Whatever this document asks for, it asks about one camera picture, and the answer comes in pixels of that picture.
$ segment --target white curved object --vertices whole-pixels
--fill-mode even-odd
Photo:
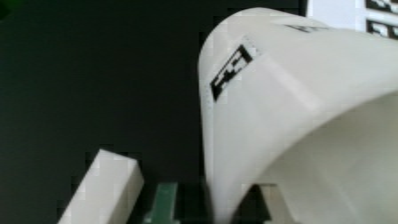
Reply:
[[[216,223],[255,183],[303,224],[398,223],[398,42],[250,9],[207,39],[200,83]]]

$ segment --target dark green background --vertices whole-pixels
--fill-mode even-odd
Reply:
[[[203,176],[198,57],[241,9],[299,0],[26,0],[0,24],[0,223],[58,223],[102,145],[148,181]]]

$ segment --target black label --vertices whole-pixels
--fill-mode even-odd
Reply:
[[[372,34],[378,34],[379,36],[398,40],[398,26],[369,20],[367,27]]]
[[[367,8],[398,14],[398,0],[367,0]]]
[[[328,27],[315,27],[315,26],[299,26],[299,25],[287,25],[290,28],[298,29],[305,33],[314,33],[317,31],[330,30]]]
[[[221,93],[228,87],[228,83],[234,77],[237,76],[237,74],[241,73],[242,69],[246,68],[251,62],[253,62],[253,56],[248,52],[246,46],[241,45],[239,50],[235,51],[234,56],[228,59],[228,63],[223,66],[223,69],[210,83],[216,101],[219,99]]]

